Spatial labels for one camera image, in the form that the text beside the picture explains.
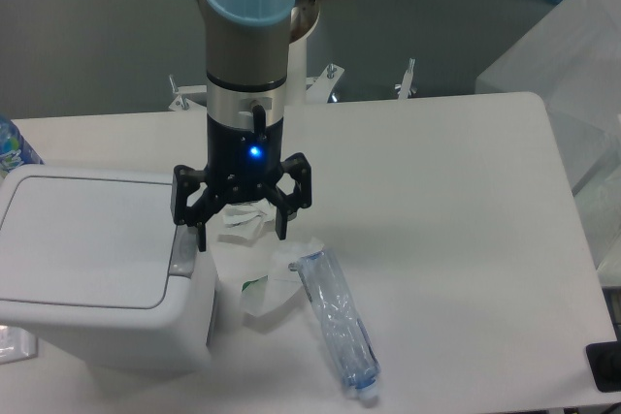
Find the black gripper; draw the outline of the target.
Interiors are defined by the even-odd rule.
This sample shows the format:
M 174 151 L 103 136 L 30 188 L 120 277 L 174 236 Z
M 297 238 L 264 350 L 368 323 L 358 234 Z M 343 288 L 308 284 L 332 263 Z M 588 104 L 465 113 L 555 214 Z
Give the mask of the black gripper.
M 280 162 L 282 134 L 281 120 L 256 135 L 207 118 L 207 166 L 204 170 L 175 166 L 171 196 L 174 223 L 197 230 L 200 252 L 207 251 L 207 222 L 226 204 L 266 199 L 276 207 L 275 232 L 280 240 L 286 239 L 288 222 L 297 211 L 311 206 L 311 165 L 302 152 Z M 289 194 L 278 187 L 284 175 L 294 182 Z

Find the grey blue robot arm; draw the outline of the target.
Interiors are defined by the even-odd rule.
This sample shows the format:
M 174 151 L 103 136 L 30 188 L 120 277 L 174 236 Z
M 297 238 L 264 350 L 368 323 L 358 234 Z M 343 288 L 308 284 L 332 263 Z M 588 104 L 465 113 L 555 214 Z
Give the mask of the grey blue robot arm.
M 281 154 L 291 16 L 321 0 L 195 0 L 205 25 L 207 163 L 174 169 L 173 221 L 207 248 L 208 221 L 260 200 L 277 210 L 276 234 L 311 205 L 311 165 Z

